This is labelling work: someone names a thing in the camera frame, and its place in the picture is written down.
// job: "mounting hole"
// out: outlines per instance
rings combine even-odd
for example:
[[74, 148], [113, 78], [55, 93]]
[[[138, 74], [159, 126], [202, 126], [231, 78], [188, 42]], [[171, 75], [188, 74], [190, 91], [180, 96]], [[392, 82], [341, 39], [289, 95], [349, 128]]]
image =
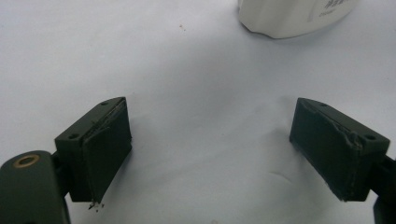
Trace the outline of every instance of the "mounting hole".
[[69, 135], [69, 139], [75, 139], [77, 137], [79, 137], [78, 133], [72, 133], [72, 134]]
[[14, 167], [15, 168], [28, 167], [30, 165], [35, 164], [39, 159], [40, 159], [40, 157], [38, 155], [35, 155], [35, 154], [27, 155], [27, 156], [17, 159], [14, 162]]
[[372, 140], [372, 141], [374, 141], [374, 140], [376, 139], [374, 136], [372, 136], [372, 135], [370, 135], [370, 134], [366, 134], [366, 135], [364, 135], [364, 137], [365, 137], [366, 139]]

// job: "white surface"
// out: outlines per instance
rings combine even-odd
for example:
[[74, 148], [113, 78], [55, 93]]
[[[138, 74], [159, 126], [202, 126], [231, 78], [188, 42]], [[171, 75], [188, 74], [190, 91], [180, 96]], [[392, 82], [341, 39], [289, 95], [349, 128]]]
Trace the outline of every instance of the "white surface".
[[[290, 145], [297, 97], [396, 140], [396, 2], [274, 40], [237, 1], [0, 2], [0, 162], [55, 151], [97, 103], [126, 96], [134, 155], [79, 223], [374, 223], [341, 203]], [[393, 146], [389, 153], [396, 157]]]

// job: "white bottle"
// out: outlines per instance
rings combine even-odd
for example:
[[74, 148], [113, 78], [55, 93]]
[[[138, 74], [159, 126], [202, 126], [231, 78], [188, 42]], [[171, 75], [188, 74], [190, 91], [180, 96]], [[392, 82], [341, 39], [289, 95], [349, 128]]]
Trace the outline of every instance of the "white bottle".
[[239, 20], [272, 38], [304, 35], [343, 18], [359, 0], [238, 0]]

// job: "white container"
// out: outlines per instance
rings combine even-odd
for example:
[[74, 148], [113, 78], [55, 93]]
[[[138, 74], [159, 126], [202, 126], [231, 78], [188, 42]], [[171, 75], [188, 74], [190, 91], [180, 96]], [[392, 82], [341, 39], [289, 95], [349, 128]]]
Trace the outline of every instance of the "white container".
[[343, 18], [359, 0], [238, 0], [239, 20], [272, 38], [304, 35]]

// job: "label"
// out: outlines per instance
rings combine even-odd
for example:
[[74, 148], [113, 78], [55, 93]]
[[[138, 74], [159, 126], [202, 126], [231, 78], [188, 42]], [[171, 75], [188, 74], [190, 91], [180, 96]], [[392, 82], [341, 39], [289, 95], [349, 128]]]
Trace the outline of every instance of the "label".
[[325, 17], [350, 0], [317, 0], [309, 13], [308, 21]]

